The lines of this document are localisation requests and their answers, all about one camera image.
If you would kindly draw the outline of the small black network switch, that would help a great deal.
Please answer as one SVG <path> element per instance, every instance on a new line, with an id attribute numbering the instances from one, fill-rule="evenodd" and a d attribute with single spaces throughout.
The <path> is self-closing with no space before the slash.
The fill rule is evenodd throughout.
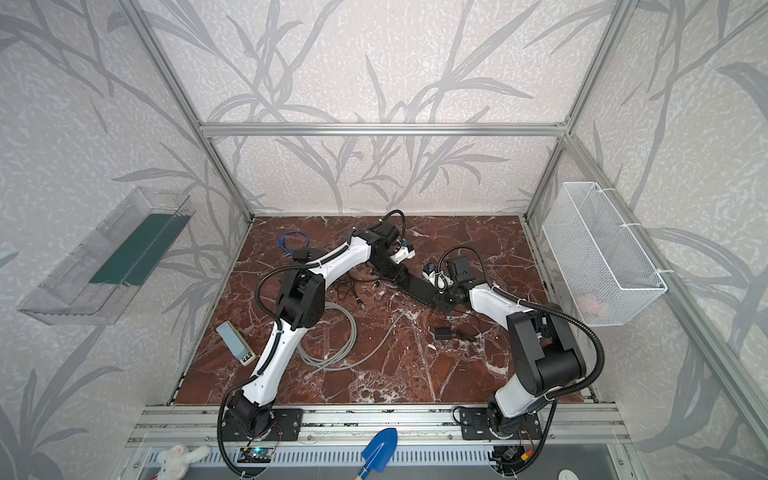
<path id="1" fill-rule="evenodd" d="M 419 302 L 441 310 L 443 313 L 451 313 L 456 306 L 438 306 L 435 301 L 435 295 L 437 289 L 425 280 L 423 274 L 417 277 L 414 274 L 406 272 L 403 277 L 397 282 L 397 286 L 400 290 L 407 295 L 413 297 Z"/>

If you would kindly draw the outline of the black power adapter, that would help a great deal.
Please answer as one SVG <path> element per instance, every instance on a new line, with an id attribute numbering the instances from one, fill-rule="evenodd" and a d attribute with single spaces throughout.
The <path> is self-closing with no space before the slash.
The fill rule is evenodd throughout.
<path id="1" fill-rule="evenodd" d="M 467 333 L 459 328 L 453 328 L 450 326 L 438 326 L 433 330 L 433 336 L 435 341 L 452 341 L 460 340 L 466 342 L 476 342 L 477 336 Z"/>

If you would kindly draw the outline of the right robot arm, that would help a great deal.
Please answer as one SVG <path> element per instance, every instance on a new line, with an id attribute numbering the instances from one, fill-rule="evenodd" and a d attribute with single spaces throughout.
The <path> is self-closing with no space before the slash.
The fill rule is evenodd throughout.
<path id="1" fill-rule="evenodd" d="M 562 396 L 594 383 L 605 367 L 605 350 L 597 334 L 559 305 L 523 300 L 474 275 L 464 257 L 436 265 L 423 276 L 436 289 L 437 305 L 451 312 L 462 305 L 485 315 L 507 331 L 513 375 L 489 399 L 489 434 L 507 439 L 538 420 L 537 412 Z"/>

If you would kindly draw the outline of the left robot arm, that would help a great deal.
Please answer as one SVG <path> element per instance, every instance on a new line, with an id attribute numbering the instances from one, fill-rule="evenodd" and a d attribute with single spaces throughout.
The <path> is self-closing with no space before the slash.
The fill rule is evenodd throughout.
<path id="1" fill-rule="evenodd" d="M 410 254 L 406 221 L 397 227 L 388 221 L 392 214 L 370 227 L 353 230 L 341 246 L 328 253 L 295 254 L 291 264 L 262 278 L 254 300 L 273 321 L 273 328 L 251 375 L 222 396 L 216 420 L 219 442 L 224 440 L 227 425 L 249 440 L 267 434 L 280 381 L 303 337 L 321 320 L 329 286 L 366 263 L 390 282 L 405 276 L 405 266 L 394 257 L 400 252 Z"/>

